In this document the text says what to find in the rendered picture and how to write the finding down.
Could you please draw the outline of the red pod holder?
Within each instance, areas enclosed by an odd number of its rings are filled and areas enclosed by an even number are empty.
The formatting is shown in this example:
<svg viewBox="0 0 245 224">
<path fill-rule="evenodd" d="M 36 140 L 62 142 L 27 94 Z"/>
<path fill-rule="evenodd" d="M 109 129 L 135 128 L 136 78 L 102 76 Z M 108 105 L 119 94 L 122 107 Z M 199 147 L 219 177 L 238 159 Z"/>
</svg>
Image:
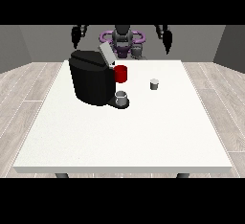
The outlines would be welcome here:
<svg viewBox="0 0 245 224">
<path fill-rule="evenodd" d="M 115 81 L 123 83 L 127 81 L 127 67 L 124 65 L 117 65 L 114 67 Z"/>
</svg>

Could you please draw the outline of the black coffee machine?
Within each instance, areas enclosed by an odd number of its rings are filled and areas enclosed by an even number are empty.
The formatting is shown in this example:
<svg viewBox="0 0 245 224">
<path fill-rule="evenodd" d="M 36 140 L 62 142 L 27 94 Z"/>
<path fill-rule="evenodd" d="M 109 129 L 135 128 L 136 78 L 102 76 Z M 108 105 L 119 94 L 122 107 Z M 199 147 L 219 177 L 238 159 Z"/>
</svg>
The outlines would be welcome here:
<svg viewBox="0 0 245 224">
<path fill-rule="evenodd" d="M 69 67 L 76 96 L 79 100 L 96 106 L 111 105 L 118 109 L 129 106 L 116 104 L 114 67 L 109 67 L 102 54 L 96 51 L 76 50 L 71 53 Z"/>
</svg>

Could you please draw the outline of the pale grey machine lid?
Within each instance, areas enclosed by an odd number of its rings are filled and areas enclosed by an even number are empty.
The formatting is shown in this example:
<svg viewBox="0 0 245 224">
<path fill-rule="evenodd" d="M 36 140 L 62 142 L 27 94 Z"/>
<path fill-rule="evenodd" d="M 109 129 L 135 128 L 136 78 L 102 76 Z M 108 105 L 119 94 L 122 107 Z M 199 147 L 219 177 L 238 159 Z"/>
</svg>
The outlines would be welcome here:
<svg viewBox="0 0 245 224">
<path fill-rule="evenodd" d="M 104 42 L 99 46 L 100 53 L 102 54 L 106 64 L 112 66 L 116 60 L 116 57 L 112 51 L 108 42 Z"/>
</svg>

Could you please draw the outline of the small grey cup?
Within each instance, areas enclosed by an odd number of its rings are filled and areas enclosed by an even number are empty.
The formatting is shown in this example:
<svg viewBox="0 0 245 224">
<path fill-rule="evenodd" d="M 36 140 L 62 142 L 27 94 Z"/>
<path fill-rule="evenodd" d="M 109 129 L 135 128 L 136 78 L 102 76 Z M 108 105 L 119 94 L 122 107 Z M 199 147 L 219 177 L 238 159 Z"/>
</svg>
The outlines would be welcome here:
<svg viewBox="0 0 245 224">
<path fill-rule="evenodd" d="M 127 103 L 127 94 L 124 91 L 118 91 L 115 93 L 116 104 L 119 106 L 126 105 Z"/>
</svg>

